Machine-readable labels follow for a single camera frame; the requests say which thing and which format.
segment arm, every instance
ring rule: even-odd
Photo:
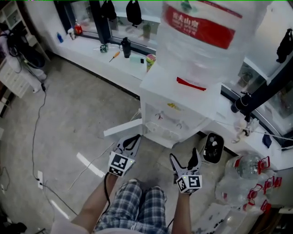
[[[109,174],[106,180],[107,191],[110,196],[113,187],[118,177]],[[104,192],[104,181],[99,184],[94,192],[90,195],[84,203],[80,213],[72,220],[73,224],[85,228],[89,233],[92,233],[95,228],[98,218],[102,214],[107,203],[107,198]]]
[[[172,234],[191,234],[189,194],[180,193],[178,195]]]

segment window frame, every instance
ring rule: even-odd
[[[75,16],[71,3],[76,1],[54,1],[59,17],[63,24],[65,31],[67,32],[70,27],[75,25]],[[96,25],[97,33],[83,32],[80,36],[99,40],[102,44],[113,43],[121,44],[122,38],[113,37],[111,35],[111,29],[109,27],[108,19],[101,14],[101,6],[99,1],[89,1],[92,16]],[[156,54],[156,49],[144,46],[138,43],[131,42],[131,50],[138,53],[148,55],[150,53]]]
[[[73,9],[71,7],[71,3],[76,1],[54,1],[57,12],[63,24],[65,31],[67,32],[70,27],[74,27],[75,25],[75,16],[73,13]],[[87,37],[92,39],[99,40],[102,44],[113,43],[113,44],[121,44],[122,39],[113,37],[111,35],[111,29],[109,26],[109,22],[107,18],[102,17],[101,14],[101,6],[99,1],[89,1],[92,16],[94,19],[94,23],[97,28],[97,33],[93,32],[83,32],[81,37]],[[147,47],[138,43],[131,42],[131,50],[136,51],[138,53],[148,55],[148,54],[156,54],[156,49]],[[252,94],[253,100],[250,103],[243,113],[251,112],[251,116],[253,118],[257,118],[260,121],[260,125],[270,134],[274,134],[279,137],[286,137],[293,139],[293,131],[288,132],[285,135],[281,135],[276,127],[273,126],[273,123],[270,123],[265,116],[263,116],[257,108],[268,101],[275,93],[277,93],[282,87],[284,87],[290,79],[289,66],[293,65],[293,58],[286,64],[286,66],[271,80],[271,83],[276,84],[278,89],[272,89],[266,83],[262,84],[254,93]],[[228,98],[230,101],[234,102],[240,95],[235,91],[227,87],[225,84],[222,84],[221,94]],[[274,138],[282,147],[287,147],[293,145],[293,141],[284,140],[281,138]]]

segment trash bin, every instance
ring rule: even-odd
[[[198,150],[201,156],[201,161],[205,164],[217,164],[224,148],[223,137],[209,133],[199,142]]]

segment plaid shorts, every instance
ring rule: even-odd
[[[95,232],[122,228],[145,234],[168,234],[165,200],[166,195],[159,186],[143,194],[137,181],[129,181],[116,192],[113,203],[101,216]]]

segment blue bottle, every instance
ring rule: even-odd
[[[60,43],[62,43],[63,42],[63,39],[62,39],[62,36],[60,35],[60,33],[57,33],[57,37],[58,37]]]

